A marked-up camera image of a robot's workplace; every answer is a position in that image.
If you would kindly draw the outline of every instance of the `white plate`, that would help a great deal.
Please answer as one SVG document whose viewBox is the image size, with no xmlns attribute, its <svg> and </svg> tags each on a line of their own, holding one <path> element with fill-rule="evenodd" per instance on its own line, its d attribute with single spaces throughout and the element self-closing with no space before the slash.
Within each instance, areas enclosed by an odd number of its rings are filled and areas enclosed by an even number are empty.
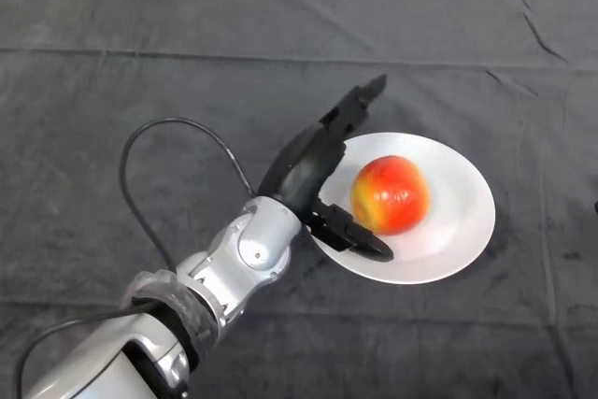
<svg viewBox="0 0 598 399">
<path fill-rule="evenodd" d="M 360 135 L 347 141 L 345 157 L 320 191 L 323 203 L 352 213 L 349 193 L 359 171 L 382 156 L 415 163 L 430 188 L 431 204 L 421 223 L 380 238 L 394 251 L 386 263 L 316 240 L 335 262 L 353 273 L 392 284 L 432 282 L 463 270 L 486 248 L 494 229 L 494 199 L 488 183 L 457 151 L 435 140 L 403 133 Z"/>
</svg>

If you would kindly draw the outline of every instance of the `table surface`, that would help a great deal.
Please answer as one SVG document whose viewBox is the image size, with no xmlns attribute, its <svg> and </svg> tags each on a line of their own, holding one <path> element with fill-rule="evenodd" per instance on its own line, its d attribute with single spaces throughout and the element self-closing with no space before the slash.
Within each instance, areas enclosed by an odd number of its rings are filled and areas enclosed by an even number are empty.
<svg viewBox="0 0 598 399">
<path fill-rule="evenodd" d="M 192 378 L 192 397 L 593 398 L 598 391 L 598 0 L 0 0 L 0 390 L 30 335 L 114 307 L 161 261 L 121 199 L 121 145 L 183 115 L 258 184 L 345 91 L 389 86 L 361 133 L 443 142 L 491 186 L 490 245 L 419 286 L 307 239 Z M 178 259 L 246 196 L 171 127 L 131 183 Z M 89 329 L 37 350 L 26 383 Z"/>
</svg>

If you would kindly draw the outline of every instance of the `red apple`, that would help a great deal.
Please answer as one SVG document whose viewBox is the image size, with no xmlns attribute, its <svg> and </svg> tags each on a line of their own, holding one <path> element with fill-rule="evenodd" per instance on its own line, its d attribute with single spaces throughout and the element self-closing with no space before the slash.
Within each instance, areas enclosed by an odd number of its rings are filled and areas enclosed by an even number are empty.
<svg viewBox="0 0 598 399">
<path fill-rule="evenodd" d="M 391 235 L 423 220 L 430 207 L 430 191 L 415 164 L 385 156 L 359 172 L 350 200 L 358 223 L 375 234 Z"/>
</svg>

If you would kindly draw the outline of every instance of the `black cable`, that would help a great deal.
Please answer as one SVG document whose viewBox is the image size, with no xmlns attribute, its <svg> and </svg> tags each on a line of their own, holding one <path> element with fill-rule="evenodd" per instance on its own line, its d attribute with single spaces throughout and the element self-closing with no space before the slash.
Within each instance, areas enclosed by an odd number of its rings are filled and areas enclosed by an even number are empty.
<svg viewBox="0 0 598 399">
<path fill-rule="evenodd" d="M 22 352 L 19 360 L 17 361 L 17 366 L 15 367 L 14 377 L 13 377 L 13 391 L 15 399 L 22 399 L 22 375 L 25 370 L 25 363 L 27 362 L 27 357 L 31 354 L 31 351 L 44 339 L 49 337 L 50 335 L 56 334 L 57 332 L 70 329 L 71 327 L 80 326 L 83 324 L 92 324 L 98 321 L 105 321 L 105 320 L 113 320 L 115 318 L 121 317 L 128 317 L 130 315 L 136 315 L 138 313 L 145 313 L 152 310 L 156 307 L 155 303 L 146 303 L 140 306 L 135 306 L 132 308 L 124 309 L 124 310 L 113 310 L 111 312 L 104 312 L 98 313 L 95 315 L 87 315 L 82 316 L 79 318 L 71 318 L 68 320 L 60 321 L 53 326 L 49 327 L 45 331 L 41 332 L 37 335 L 31 342 L 29 346 Z"/>
<path fill-rule="evenodd" d="M 124 147 L 122 148 L 121 161 L 120 161 L 120 165 L 119 165 L 119 183 L 121 185 L 122 196 L 124 196 L 124 200 L 126 201 L 127 205 L 131 209 L 131 212 L 133 212 L 133 215 L 135 216 L 135 218 L 137 219 L 137 221 L 139 222 L 139 224 L 141 225 L 143 230 L 148 235 L 149 239 L 153 242 L 156 249 L 160 252 L 162 257 L 164 258 L 164 261 L 166 262 L 168 269 L 170 271 L 176 273 L 177 272 L 177 264 L 175 263 L 174 259 L 172 258 L 172 256 L 170 255 L 170 253 L 168 252 L 168 250 L 166 249 L 166 247 L 160 240 L 160 238 L 156 235 L 156 233 L 153 231 L 153 229 L 151 229 L 150 224 L 146 221 L 146 219 L 143 217 L 143 215 L 139 211 L 138 207 L 136 206 L 135 201 L 133 200 L 133 197 L 129 193 L 129 186 L 127 184 L 127 178 L 126 178 L 127 162 L 129 160 L 129 152 L 131 151 L 131 147 L 133 146 L 133 144 L 135 143 L 137 138 L 140 137 L 146 131 L 148 131 L 149 128 L 152 128 L 156 125 L 160 125 L 162 123 L 183 123 L 185 125 L 189 125 L 189 126 L 195 128 L 195 129 L 198 129 L 200 131 L 203 131 L 204 133 L 209 135 L 212 139 L 214 139 L 216 141 L 216 143 L 218 143 L 224 149 L 224 151 L 226 151 L 226 154 L 228 155 L 229 159 L 231 160 L 231 163 L 233 163 L 233 167 L 235 168 L 236 173 L 239 175 L 239 177 L 241 178 L 241 181 L 245 185 L 245 188 L 247 189 L 249 196 L 251 196 L 251 197 L 255 196 L 255 191 L 251 188 L 251 184 L 249 184 L 249 180 L 247 179 L 247 176 L 243 172 L 243 169 L 241 168 L 241 165 L 239 164 L 238 160 L 236 159 L 235 155 L 233 154 L 233 151 L 231 150 L 231 148 L 228 145 L 226 145 L 226 143 L 214 131 L 210 130 L 209 128 L 207 128 L 206 126 L 202 125 L 201 123 L 199 123 L 197 121 L 192 121 L 190 119 L 185 119 L 182 117 L 166 117 L 163 119 L 156 119 L 154 121 L 149 121 L 149 122 L 145 123 L 144 125 L 141 125 L 139 128 L 137 128 L 135 131 L 133 131 L 131 133 L 131 135 L 125 142 Z M 29 357 L 29 354 L 31 354 L 31 351 L 45 338 L 49 337 L 50 335 L 56 334 L 57 332 L 60 332 L 60 331 L 66 330 L 66 329 L 70 329 L 71 327 L 74 327 L 74 326 L 79 326 L 79 325 L 83 325 L 83 324 L 91 324 L 91 323 L 98 322 L 98 321 L 112 320 L 112 319 L 120 318 L 120 317 L 127 317 L 130 315 L 135 315 L 137 313 L 145 313 L 145 312 L 150 311 L 155 306 L 156 305 L 154 303 L 146 303 L 144 305 L 135 306 L 135 307 L 132 307 L 132 308 L 129 308 L 126 310 L 116 310 L 116 311 L 112 311 L 112 312 L 99 313 L 96 315 L 89 315 L 89 316 L 84 316 L 84 317 L 80 317 L 80 318 L 69 319 L 69 320 L 61 321 L 61 322 L 49 327 L 48 329 L 46 329 L 45 331 L 40 333 L 37 337 L 35 337 L 31 341 L 29 346 L 23 351 L 23 353 L 19 357 L 19 360 L 17 361 L 17 366 L 15 368 L 15 373 L 14 373 L 14 378 L 13 378 L 15 399 L 22 399 L 22 376 L 23 376 L 25 364 L 27 362 L 27 357 Z"/>
<path fill-rule="evenodd" d="M 231 148 L 228 145 L 226 145 L 226 143 L 214 131 L 210 130 L 209 128 L 207 128 L 206 126 L 202 125 L 201 123 L 199 123 L 197 121 L 192 121 L 190 119 L 185 119 L 182 117 L 166 117 L 163 119 L 156 119 L 153 121 L 149 121 L 149 122 L 145 123 L 144 125 L 141 125 L 135 131 L 133 131 L 133 133 L 129 136 L 129 138 L 125 142 L 124 147 L 122 148 L 122 153 L 121 153 L 121 163 L 119 166 L 119 183 L 121 185 L 122 196 L 124 196 L 124 200 L 127 202 L 127 205 L 131 209 L 131 212 L 133 212 L 133 215 L 135 215 L 135 218 L 137 219 L 137 221 L 139 222 L 139 224 L 141 225 L 143 230 L 146 232 L 149 239 L 152 241 L 152 243 L 154 244 L 156 249 L 162 255 L 164 261 L 166 262 L 168 269 L 170 271 L 176 273 L 177 272 L 177 264 L 175 263 L 174 259 L 172 258 L 172 256 L 170 255 L 170 253 L 168 252 L 168 250 L 166 249 L 166 247 L 160 240 L 160 238 L 156 235 L 156 233 L 153 231 L 153 229 L 151 229 L 151 226 L 148 223 L 148 221 L 143 217 L 143 215 L 137 208 L 135 201 L 133 200 L 133 197 L 129 193 L 129 187 L 127 185 L 127 178 L 126 178 L 126 168 L 127 168 L 127 161 L 129 159 L 129 152 L 131 151 L 131 147 L 133 146 L 133 144 L 135 143 L 137 138 L 140 137 L 146 131 L 148 131 L 149 128 L 152 128 L 153 126 L 160 125 L 163 123 L 183 123 L 185 125 L 189 125 L 189 126 L 195 128 L 195 129 L 198 129 L 200 131 L 203 131 L 204 133 L 209 135 L 212 139 L 214 139 L 216 141 L 216 143 L 218 143 L 224 149 L 224 151 L 226 151 L 226 154 L 228 155 L 229 159 L 231 160 L 231 163 L 233 163 L 233 167 L 235 168 L 236 173 L 239 175 L 239 177 L 241 178 L 241 181 L 245 185 L 245 188 L 247 189 L 249 196 L 251 196 L 251 197 L 255 196 L 255 191 L 251 188 L 251 185 L 249 184 L 249 180 L 245 176 L 245 173 L 243 172 L 243 169 L 241 168 L 241 165 L 239 164 L 238 160 L 236 159 L 235 155 L 233 154 L 233 151 L 231 150 Z"/>
</svg>

